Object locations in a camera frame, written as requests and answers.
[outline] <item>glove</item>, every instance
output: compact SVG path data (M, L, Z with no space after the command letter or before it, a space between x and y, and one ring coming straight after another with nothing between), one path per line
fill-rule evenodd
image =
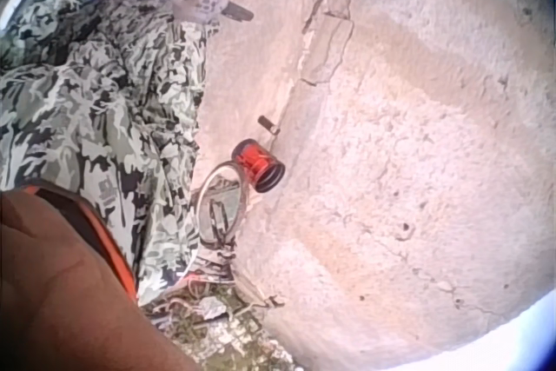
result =
M177 22L206 24L215 20L229 0L172 0L174 19Z

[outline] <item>gray glove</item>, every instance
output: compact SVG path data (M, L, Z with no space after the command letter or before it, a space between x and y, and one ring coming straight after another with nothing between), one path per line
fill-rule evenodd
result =
M172 0L177 22L210 23L220 16L229 0Z

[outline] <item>camouflage jacket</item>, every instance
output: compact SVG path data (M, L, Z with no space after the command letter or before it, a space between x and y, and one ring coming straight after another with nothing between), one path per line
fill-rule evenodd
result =
M214 31L164 0L23 0L0 38L0 189L46 182L90 203L140 304L198 250L189 186Z

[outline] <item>skin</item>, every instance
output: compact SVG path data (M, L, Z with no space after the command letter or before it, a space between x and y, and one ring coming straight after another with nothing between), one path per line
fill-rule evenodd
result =
M29 371L199 369L56 209L20 191L1 199L0 362Z

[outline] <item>orange strap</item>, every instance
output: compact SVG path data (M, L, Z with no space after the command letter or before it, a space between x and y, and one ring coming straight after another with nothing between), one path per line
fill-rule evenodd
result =
M38 193L39 190L40 188L37 186L27 186L23 188L23 191L30 195L35 195L36 193ZM89 207L87 207L86 204L78 201L74 202L82 211L83 215L87 218L91 227L95 230L96 236L106 249L106 252L108 253L110 258L110 262L112 263L112 267L116 273L118 280L123 285L125 292L129 295L129 297L131 297L133 301L136 301L136 285L133 279L133 275L131 274L131 269L129 268L128 263L123 258L120 249L114 242L112 234L104 227L104 225L98 220L96 215Z

